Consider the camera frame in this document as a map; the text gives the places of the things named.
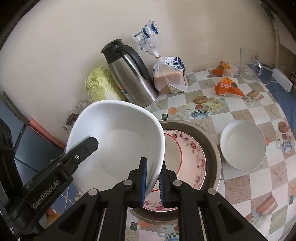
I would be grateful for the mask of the floral rimmed white plate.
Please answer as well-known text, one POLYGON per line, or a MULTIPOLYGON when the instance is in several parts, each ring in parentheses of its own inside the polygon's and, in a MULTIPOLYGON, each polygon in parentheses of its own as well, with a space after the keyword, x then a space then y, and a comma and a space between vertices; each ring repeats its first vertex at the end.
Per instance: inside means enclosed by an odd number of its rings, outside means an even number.
POLYGON ((183 161, 177 178, 200 190, 206 177, 206 157, 201 145, 189 134, 170 130, 179 142, 183 161))

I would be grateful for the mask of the far orange snack packet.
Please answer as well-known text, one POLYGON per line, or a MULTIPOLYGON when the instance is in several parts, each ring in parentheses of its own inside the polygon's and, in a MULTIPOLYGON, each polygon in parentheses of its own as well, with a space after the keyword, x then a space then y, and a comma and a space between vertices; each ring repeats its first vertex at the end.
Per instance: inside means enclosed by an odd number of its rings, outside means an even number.
POLYGON ((233 77, 237 75, 239 68, 232 66, 224 61, 220 61, 220 64, 213 70, 209 70, 208 78, 212 77, 233 77))

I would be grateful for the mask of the round metal tray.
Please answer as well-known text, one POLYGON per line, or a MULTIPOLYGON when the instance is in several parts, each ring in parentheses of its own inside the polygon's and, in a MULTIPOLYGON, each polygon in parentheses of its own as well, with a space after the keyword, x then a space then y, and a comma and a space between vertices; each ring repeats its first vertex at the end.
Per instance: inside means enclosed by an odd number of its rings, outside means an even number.
MULTIPOLYGON (((201 145, 206 157, 206 176, 201 190, 217 189, 220 183, 222 164, 220 153, 211 136, 201 127, 184 120, 163 120, 163 129, 179 130, 192 136, 201 145)), ((178 211, 153 212, 144 208, 134 208, 129 214, 153 225, 172 225, 178 222, 178 211)))

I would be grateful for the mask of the upturned drinking glass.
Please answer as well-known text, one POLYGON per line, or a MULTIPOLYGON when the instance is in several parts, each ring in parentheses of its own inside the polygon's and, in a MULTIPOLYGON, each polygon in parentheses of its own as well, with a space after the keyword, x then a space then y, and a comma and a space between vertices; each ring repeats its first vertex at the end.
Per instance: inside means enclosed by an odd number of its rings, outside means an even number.
POLYGON ((91 102, 87 99, 85 100, 80 100, 76 106, 75 109, 77 110, 78 113, 81 113, 82 111, 84 111, 84 109, 86 109, 89 105, 91 104, 91 102))

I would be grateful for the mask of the clear glass mug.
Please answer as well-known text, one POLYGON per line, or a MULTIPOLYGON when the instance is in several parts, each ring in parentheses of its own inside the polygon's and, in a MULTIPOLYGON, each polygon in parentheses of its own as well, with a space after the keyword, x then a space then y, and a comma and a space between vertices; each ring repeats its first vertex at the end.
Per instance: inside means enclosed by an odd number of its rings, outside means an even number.
POLYGON ((254 80, 262 72, 263 67, 258 60, 258 53, 249 48, 240 48, 239 74, 245 79, 254 80))

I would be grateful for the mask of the white rectangular device box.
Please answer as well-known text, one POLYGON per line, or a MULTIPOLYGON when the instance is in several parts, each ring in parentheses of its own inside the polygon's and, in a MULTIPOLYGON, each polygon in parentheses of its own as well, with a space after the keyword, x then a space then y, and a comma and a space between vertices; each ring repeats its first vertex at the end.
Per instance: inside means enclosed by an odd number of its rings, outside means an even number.
POLYGON ((291 92, 293 84, 280 70, 274 68, 272 77, 287 93, 291 92))

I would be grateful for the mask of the small white bowl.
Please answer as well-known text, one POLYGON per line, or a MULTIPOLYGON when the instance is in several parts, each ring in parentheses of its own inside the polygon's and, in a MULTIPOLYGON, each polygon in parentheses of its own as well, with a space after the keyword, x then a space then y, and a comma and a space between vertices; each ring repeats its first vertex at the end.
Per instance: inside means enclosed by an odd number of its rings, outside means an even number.
POLYGON ((88 106, 78 116, 70 132, 66 151, 94 137, 98 148, 73 174, 73 184, 81 192, 96 188, 111 189, 137 169, 140 159, 147 159, 145 194, 152 192, 164 161, 165 134, 159 120, 138 105, 101 100, 88 106))

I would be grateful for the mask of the blue cabinet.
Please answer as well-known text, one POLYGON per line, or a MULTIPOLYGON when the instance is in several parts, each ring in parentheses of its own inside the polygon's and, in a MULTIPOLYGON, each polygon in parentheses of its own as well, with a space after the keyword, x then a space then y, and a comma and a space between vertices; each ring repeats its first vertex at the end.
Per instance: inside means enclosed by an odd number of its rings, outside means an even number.
POLYGON ((29 126, 29 121, 5 92, 1 93, 1 119, 11 130, 15 163, 23 184, 63 154, 63 149, 29 126))

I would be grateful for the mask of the orange snack packet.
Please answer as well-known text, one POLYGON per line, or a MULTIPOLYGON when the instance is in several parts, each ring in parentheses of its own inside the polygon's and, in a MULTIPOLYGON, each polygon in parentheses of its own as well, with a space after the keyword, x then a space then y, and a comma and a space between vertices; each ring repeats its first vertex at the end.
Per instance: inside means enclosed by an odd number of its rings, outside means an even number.
POLYGON ((215 82, 216 95, 244 96, 244 93, 238 87, 236 78, 213 77, 212 79, 215 82))
POLYGON ((233 77, 237 75, 239 68, 232 66, 224 61, 220 61, 220 64, 213 70, 209 70, 208 78, 212 77, 233 77))

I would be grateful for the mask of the strawberry pattern red-rimmed bowl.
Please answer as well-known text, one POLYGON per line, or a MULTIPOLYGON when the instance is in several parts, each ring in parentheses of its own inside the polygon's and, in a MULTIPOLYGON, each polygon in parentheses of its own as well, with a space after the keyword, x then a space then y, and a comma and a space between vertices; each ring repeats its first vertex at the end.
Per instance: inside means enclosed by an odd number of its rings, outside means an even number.
POLYGON ((177 138, 173 136, 172 131, 165 130, 164 134, 166 141, 164 162, 166 168, 174 171, 178 176, 183 161, 182 149, 177 138))

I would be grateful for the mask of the bagged sliced bread loaf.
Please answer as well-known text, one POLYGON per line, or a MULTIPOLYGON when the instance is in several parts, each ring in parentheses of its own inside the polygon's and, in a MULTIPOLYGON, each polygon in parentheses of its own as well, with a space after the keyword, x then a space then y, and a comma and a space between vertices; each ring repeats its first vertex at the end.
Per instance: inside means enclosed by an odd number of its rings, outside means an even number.
POLYGON ((186 68, 180 57, 163 56, 159 52, 157 35, 159 29, 155 21, 148 21, 133 37, 139 48, 148 52, 156 60, 152 69, 154 87, 161 94, 187 92, 186 68))

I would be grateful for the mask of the near orange snack packet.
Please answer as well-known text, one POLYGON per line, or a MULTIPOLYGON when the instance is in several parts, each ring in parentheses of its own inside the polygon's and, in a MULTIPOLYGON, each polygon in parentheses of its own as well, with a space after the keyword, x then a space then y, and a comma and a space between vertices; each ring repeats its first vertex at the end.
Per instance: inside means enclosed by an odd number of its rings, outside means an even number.
POLYGON ((215 82, 216 95, 244 96, 244 93, 238 87, 236 78, 213 77, 212 79, 215 82))

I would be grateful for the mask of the napa cabbage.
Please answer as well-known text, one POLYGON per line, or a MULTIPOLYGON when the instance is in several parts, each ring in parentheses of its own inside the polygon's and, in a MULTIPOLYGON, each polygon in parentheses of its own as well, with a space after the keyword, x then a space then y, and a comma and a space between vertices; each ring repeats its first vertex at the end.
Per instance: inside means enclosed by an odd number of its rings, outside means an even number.
POLYGON ((95 68, 85 80, 85 88, 91 103, 100 100, 125 101, 125 95, 115 83, 110 71, 101 66, 95 68))

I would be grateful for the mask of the large white bowl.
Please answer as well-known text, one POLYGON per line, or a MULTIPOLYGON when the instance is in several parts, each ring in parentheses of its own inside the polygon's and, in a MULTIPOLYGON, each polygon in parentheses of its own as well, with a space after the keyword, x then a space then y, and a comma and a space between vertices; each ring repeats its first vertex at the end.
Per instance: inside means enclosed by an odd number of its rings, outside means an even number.
POLYGON ((224 159, 233 168, 246 172, 263 162, 266 143, 263 133, 255 124, 235 120, 223 129, 220 149, 224 159))

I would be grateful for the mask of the stainless steel thermos jug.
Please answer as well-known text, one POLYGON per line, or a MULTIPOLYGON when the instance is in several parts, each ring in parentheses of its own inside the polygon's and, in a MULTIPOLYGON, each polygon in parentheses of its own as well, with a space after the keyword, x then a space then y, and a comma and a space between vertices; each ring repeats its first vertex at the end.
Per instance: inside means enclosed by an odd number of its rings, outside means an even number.
POLYGON ((118 88, 130 103, 145 108, 156 101, 159 92, 135 49, 116 39, 105 45, 101 53, 118 88))

